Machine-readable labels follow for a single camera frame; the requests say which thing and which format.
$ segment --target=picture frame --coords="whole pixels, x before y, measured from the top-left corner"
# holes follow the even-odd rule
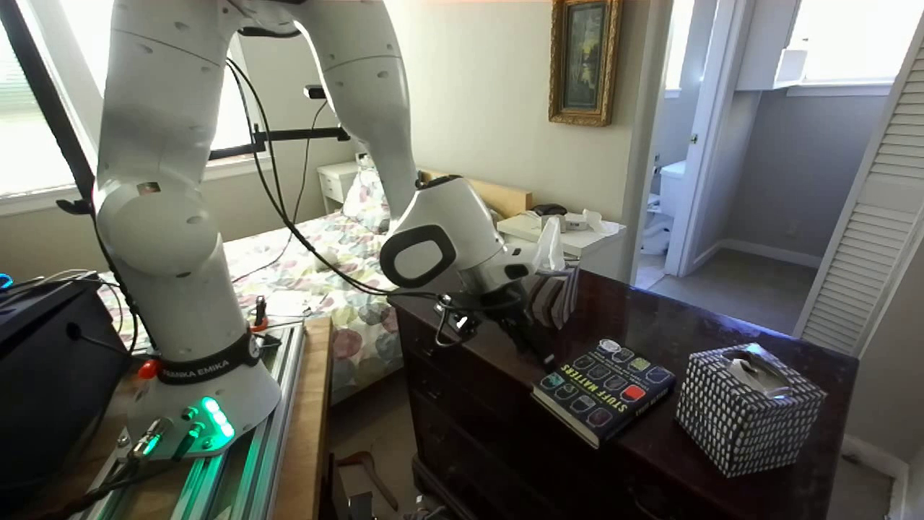
[[[621,0],[555,0],[548,121],[610,124],[618,27]]]

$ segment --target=patterned tissue box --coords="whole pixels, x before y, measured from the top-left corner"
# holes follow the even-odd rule
[[[724,476],[794,464],[826,394],[758,343],[692,352],[676,420]]]

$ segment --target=bed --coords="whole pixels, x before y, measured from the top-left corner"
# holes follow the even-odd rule
[[[532,197],[516,187],[471,181],[493,217],[514,217],[529,212]],[[296,222],[302,238],[347,274],[392,290],[379,269],[379,249],[386,239],[390,212],[374,170],[357,170],[347,191],[344,209],[327,217]],[[262,230],[224,242],[224,258],[239,310],[252,319],[253,300],[265,297],[268,319],[302,321],[305,314],[327,314],[331,323],[331,405],[366,391],[369,385],[400,369],[400,343],[392,306],[383,294],[366,294],[344,284],[334,272],[321,267],[301,242],[289,239],[289,228]],[[125,342],[126,310],[117,291],[100,291],[100,300],[116,314]]]

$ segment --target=floral bedding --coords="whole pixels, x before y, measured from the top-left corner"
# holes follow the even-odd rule
[[[386,235],[344,213],[305,219],[296,228],[341,272],[369,285],[390,290],[390,281],[379,269],[379,249]],[[268,300],[272,321],[328,314],[331,405],[400,366],[395,313],[386,297],[353,290],[331,269],[314,261],[295,238],[289,238],[285,228],[231,239],[224,242],[224,258],[237,304],[246,314],[252,314],[257,297]],[[126,323],[125,306],[116,294],[100,291],[100,297],[110,313],[116,313],[116,323]]]

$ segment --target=toilet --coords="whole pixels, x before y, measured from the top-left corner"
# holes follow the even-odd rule
[[[657,170],[662,187],[649,193],[646,222],[640,235],[640,254],[665,254],[670,245],[670,226],[680,206],[688,161],[670,161]]]

